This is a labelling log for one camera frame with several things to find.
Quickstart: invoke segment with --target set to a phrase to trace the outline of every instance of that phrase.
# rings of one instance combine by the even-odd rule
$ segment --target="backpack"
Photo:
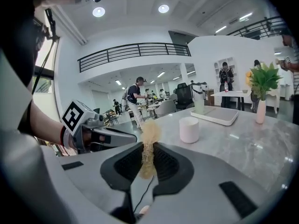
[[[224,69],[221,69],[220,71],[220,83],[224,84],[225,82],[230,82],[230,77],[228,76],[230,68],[228,68],[226,71]]]
[[[128,86],[125,88],[123,94],[122,94],[122,97],[121,97],[121,111],[122,112],[125,112],[126,111],[126,107],[128,105],[128,91],[129,91],[129,88],[131,86]]]

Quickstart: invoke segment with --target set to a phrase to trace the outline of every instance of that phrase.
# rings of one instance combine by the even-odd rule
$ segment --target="water bottle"
[[[226,81],[224,82],[224,91],[228,92],[228,83]]]

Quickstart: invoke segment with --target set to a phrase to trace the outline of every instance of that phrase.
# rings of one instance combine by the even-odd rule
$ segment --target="pink vase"
[[[257,112],[256,112],[256,122],[262,124],[266,116],[266,101],[260,100],[258,102]]]

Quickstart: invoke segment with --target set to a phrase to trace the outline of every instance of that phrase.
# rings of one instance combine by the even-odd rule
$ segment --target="person's arm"
[[[299,72],[299,63],[287,63],[286,60],[276,59],[276,64],[280,65],[283,70],[290,70],[291,72]]]
[[[61,144],[60,133],[63,124],[50,119],[34,102],[31,102],[30,125],[34,136],[51,143]]]
[[[230,77],[230,80],[233,81],[233,80],[234,80],[234,74],[233,74],[232,69],[229,69],[229,71],[228,71],[228,75],[229,75],[229,77]]]
[[[136,93],[133,93],[133,95],[134,95],[134,97],[136,98],[136,99],[145,99],[146,98],[146,96],[145,95],[140,95],[140,94],[136,94]]]

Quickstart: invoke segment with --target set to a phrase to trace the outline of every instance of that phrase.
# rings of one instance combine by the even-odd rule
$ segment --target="black metal railing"
[[[119,61],[138,56],[176,55],[191,56],[188,46],[147,42],[134,43],[100,50],[78,59],[80,72],[108,62]]]
[[[280,16],[277,16],[252,23],[227,35],[243,36],[260,40],[280,35],[281,30],[286,27],[287,25],[285,21]]]

